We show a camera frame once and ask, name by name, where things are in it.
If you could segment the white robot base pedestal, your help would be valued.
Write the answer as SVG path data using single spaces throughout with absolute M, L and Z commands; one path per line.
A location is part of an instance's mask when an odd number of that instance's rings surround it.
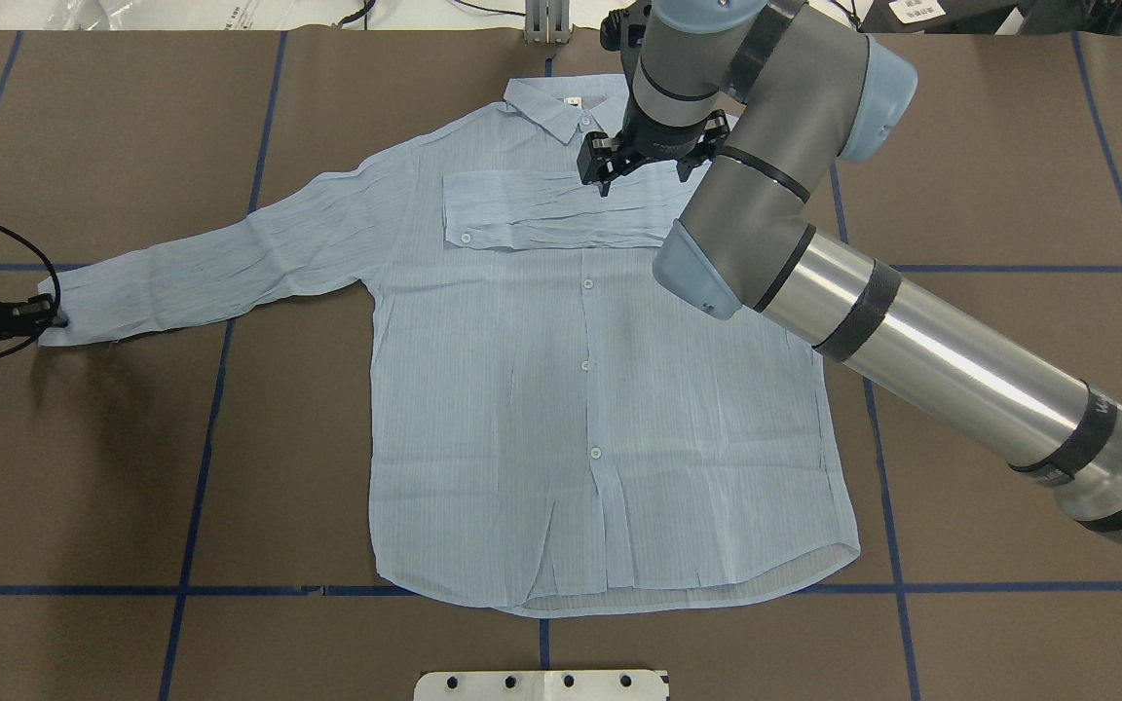
M 448 671 L 419 677 L 414 700 L 671 700 L 666 671 Z

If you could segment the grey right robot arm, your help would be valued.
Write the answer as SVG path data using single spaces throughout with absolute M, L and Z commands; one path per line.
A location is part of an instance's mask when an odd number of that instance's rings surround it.
M 652 265 L 712 319 L 748 311 L 958 431 L 1122 546 L 1122 403 L 810 219 L 838 163 L 870 160 L 905 114 L 911 63 L 806 1 L 631 1 L 601 48 L 628 98 L 580 147 L 603 195 L 640 167 L 697 187 Z

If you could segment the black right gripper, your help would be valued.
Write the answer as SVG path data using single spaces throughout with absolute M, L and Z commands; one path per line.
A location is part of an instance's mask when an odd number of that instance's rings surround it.
M 595 186 L 600 197 L 607 197 L 611 182 L 626 176 L 632 168 L 675 163 L 677 176 L 686 183 L 696 168 L 711 162 L 721 150 L 729 133 L 729 116 L 721 108 L 690 126 L 659 123 L 640 108 L 629 108 L 617 136 L 583 135 L 578 154 L 580 182 Z

